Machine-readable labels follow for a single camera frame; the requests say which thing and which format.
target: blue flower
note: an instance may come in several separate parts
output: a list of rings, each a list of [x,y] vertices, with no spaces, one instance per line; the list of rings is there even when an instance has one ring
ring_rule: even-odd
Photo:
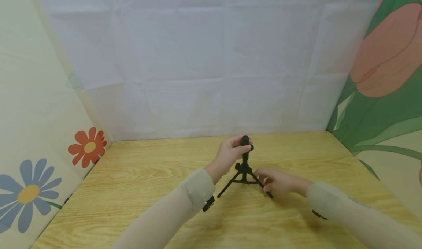
[[[57,178],[47,183],[54,172],[54,167],[45,169],[46,164],[45,158],[40,159],[33,171],[30,160],[21,163],[19,170],[25,187],[8,175],[0,175],[0,189],[11,192],[0,194],[0,233],[10,229],[22,208],[18,220],[18,230],[21,233],[26,232],[31,224],[34,205],[41,215],[47,215],[51,211],[51,205],[40,197],[57,199],[58,192],[50,189],[59,185],[62,179]]]

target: tripod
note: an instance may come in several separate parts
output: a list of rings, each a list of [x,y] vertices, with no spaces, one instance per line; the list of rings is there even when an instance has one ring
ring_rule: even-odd
[[[242,137],[241,140],[242,146],[249,145],[249,137],[245,135]],[[248,165],[249,159],[249,152],[242,155],[242,163],[236,163],[235,169],[237,169],[236,175],[228,182],[228,184],[224,187],[224,189],[217,195],[217,197],[221,197],[224,191],[231,185],[231,183],[243,183],[243,184],[259,184],[261,188],[264,188],[264,185],[259,181],[259,179],[253,174],[252,168]],[[255,181],[248,181],[246,176],[247,174],[251,175]],[[242,179],[236,179],[239,175],[242,175]],[[272,194],[267,191],[266,192],[270,198],[273,198]]]

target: beige sleeve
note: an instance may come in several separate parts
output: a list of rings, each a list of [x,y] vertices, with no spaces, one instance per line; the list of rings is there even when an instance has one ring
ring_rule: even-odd
[[[316,213],[345,227],[370,249],[422,248],[422,237],[407,226],[359,204],[330,184],[314,183],[306,199]]]
[[[111,249],[163,249],[180,227],[196,215],[215,190],[200,168],[136,219]]]

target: wooden table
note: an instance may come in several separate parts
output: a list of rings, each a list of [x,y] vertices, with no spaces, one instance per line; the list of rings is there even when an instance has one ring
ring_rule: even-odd
[[[422,224],[328,132],[252,135],[253,169],[272,167],[331,183],[422,234]],[[213,159],[221,137],[114,143],[53,219],[34,249],[108,248],[160,197]],[[217,185],[217,193],[235,174]],[[166,247],[363,248],[347,230],[317,218],[296,194],[273,201],[257,185],[232,184]]]

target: black wrist strap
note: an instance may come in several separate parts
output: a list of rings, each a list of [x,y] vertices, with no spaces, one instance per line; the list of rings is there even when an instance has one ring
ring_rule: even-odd
[[[212,196],[207,202],[205,202],[205,206],[202,208],[203,211],[207,211],[212,205],[214,205],[215,199]]]

